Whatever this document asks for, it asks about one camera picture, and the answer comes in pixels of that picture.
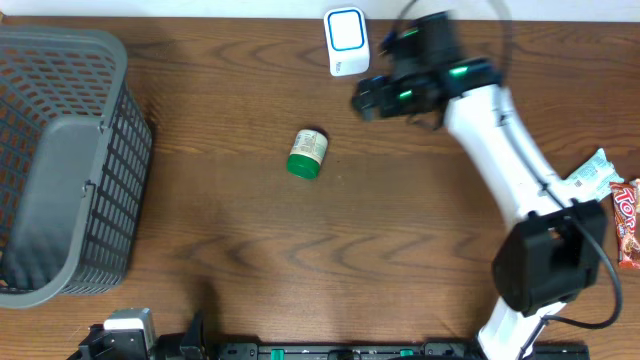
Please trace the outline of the green lid white jar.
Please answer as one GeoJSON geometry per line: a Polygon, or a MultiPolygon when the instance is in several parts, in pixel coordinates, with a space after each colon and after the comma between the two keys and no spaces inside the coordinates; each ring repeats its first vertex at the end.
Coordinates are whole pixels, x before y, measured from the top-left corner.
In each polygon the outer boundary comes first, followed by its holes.
{"type": "Polygon", "coordinates": [[[311,129],[300,130],[287,160],[289,173],[304,179],[315,179],[323,163],[328,148],[328,139],[321,132],[311,129]]]}

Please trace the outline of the orange chocolate bar wrapper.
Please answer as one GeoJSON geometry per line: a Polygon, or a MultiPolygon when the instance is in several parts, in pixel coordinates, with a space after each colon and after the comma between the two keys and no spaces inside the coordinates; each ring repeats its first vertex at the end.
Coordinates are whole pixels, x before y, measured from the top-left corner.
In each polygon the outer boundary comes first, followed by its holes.
{"type": "Polygon", "coordinates": [[[639,268],[639,241],[636,238],[638,205],[636,188],[631,184],[610,182],[618,240],[618,264],[621,268],[639,268]]]}

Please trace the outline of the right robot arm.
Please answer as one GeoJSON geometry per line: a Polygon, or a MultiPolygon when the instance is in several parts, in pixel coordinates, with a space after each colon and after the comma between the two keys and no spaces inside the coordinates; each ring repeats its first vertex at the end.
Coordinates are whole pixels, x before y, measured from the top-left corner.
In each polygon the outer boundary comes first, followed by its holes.
{"type": "Polygon", "coordinates": [[[445,12],[395,21],[382,41],[387,75],[362,80],[353,108],[367,121],[435,112],[490,190],[507,237],[491,272],[498,300],[467,359],[531,359],[543,329],[610,269],[607,218],[557,175],[521,122],[505,72],[463,54],[445,12]]]}

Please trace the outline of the teal wet wipes pack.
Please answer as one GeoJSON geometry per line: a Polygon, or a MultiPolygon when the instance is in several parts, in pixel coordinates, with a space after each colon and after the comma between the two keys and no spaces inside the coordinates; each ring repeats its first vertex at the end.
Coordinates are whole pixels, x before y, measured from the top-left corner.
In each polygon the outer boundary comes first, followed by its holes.
{"type": "Polygon", "coordinates": [[[579,189],[582,194],[604,198],[610,194],[610,183],[623,183],[615,166],[599,148],[585,163],[570,174],[564,182],[579,189]]]}

